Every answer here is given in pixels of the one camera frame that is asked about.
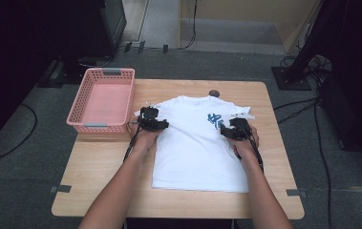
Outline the pink plastic basket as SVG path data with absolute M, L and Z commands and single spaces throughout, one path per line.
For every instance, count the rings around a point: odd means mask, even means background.
M 67 124 L 79 134 L 124 134 L 134 91 L 134 69 L 87 69 L 67 117 Z

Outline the person's right hand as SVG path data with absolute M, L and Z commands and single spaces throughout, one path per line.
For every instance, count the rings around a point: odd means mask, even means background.
M 258 132 L 257 129 L 253 126 L 250 125 L 251 128 L 251 136 L 253 137 L 256 147 L 259 147 L 259 136 L 258 136 Z M 250 140 L 247 139 L 245 141 L 237 141 L 237 140 L 230 140 L 231 144 L 235 147 L 237 153 L 240 155 L 241 158 L 248 158 L 250 157 L 255 157 L 256 153 L 255 150 L 253 148 L 253 146 L 250 143 Z

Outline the white t-shirt with blue print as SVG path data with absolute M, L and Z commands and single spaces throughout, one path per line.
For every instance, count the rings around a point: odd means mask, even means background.
M 169 126 L 157 138 L 152 186 L 160 189 L 246 193 L 241 161 L 221 134 L 235 117 L 251 118 L 248 107 L 214 96 L 181 95 L 154 106 Z

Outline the dark cabinet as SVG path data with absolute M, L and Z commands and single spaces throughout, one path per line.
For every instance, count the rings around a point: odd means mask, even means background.
M 63 47 L 76 59 L 112 57 L 127 20 L 122 0 L 57 0 Z

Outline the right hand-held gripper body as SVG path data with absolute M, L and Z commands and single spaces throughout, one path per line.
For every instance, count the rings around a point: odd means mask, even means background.
M 252 129 L 248 123 L 246 114 L 233 114 L 232 118 L 229 120 L 229 124 L 231 127 L 231 139 L 244 141 L 252 137 Z

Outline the dark equipment box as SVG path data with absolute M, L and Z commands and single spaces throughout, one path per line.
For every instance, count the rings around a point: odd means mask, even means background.
M 356 113 L 350 100 L 334 78 L 324 81 L 318 88 L 322 107 L 327 111 L 338 135 L 340 147 L 345 151 L 362 151 L 362 110 Z

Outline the black metal stand pole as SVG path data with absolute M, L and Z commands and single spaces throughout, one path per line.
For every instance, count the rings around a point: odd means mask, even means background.
M 323 0 L 308 41 L 289 67 L 294 75 L 304 77 L 303 71 L 312 57 L 316 54 L 327 53 L 335 46 L 345 25 L 350 1 Z

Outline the grey tape strip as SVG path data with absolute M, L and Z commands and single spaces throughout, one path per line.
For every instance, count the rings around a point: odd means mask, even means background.
M 306 198 L 308 196 L 307 192 L 302 189 L 286 189 L 286 192 L 289 197 L 297 196 L 300 198 Z
M 50 193 L 70 193 L 71 185 L 55 185 L 50 188 Z

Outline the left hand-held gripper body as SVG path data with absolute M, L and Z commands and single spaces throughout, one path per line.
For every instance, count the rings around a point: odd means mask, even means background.
M 138 117 L 139 126 L 146 131 L 154 132 L 158 125 L 158 115 L 159 110 L 155 105 L 148 104 L 147 106 L 142 107 Z

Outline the person's left hand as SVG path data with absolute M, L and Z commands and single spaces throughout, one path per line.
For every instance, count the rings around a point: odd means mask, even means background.
M 141 129 L 135 119 L 130 121 L 129 127 L 131 137 L 134 139 L 134 151 L 148 151 L 161 134 L 161 132 L 149 132 Z

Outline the black stand base plate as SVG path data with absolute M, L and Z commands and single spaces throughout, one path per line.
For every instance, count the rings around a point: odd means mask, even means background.
M 311 86 L 307 79 L 296 76 L 288 67 L 272 67 L 272 74 L 280 90 L 284 91 L 310 91 Z

